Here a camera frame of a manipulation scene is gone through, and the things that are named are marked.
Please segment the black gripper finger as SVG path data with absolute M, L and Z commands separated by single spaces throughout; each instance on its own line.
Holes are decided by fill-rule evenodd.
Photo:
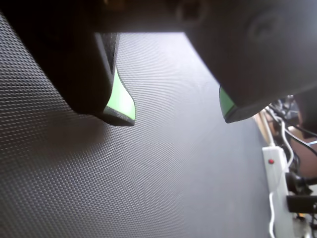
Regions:
M 134 100 L 116 66 L 120 34 L 95 28 L 106 0 L 3 0 L 0 9 L 73 111 L 133 126 Z
M 185 0 L 184 32 L 232 106 L 227 123 L 317 84 L 314 0 Z

